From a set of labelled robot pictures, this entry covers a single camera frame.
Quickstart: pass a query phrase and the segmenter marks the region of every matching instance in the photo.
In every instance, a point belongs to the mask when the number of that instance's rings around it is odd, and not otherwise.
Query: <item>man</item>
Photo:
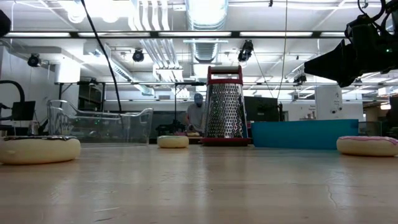
[[[196,93],[193,97],[194,104],[190,105],[187,109],[187,116],[185,121],[188,124],[189,131],[202,132],[202,121],[205,113],[205,106],[203,106],[203,96]]]

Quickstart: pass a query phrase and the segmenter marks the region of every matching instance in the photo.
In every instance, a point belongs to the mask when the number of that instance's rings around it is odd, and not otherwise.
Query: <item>box grater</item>
[[[214,78],[213,75],[224,75]],[[242,68],[209,67],[203,143],[248,142]]]

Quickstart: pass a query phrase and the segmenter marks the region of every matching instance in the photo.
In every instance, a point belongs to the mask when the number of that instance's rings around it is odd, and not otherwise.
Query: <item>computer monitor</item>
[[[12,105],[12,120],[32,121],[35,114],[36,101],[14,102]]]
[[[247,121],[279,121],[276,98],[245,96],[244,108]]]

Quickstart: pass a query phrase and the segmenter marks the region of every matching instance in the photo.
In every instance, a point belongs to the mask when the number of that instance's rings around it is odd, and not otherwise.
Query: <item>table surface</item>
[[[90,145],[0,166],[1,223],[397,223],[398,158]]]

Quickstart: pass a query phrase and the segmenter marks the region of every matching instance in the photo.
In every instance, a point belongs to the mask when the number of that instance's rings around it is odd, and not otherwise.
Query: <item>blue panel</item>
[[[341,136],[358,136],[357,119],[255,122],[254,146],[290,149],[336,149]]]

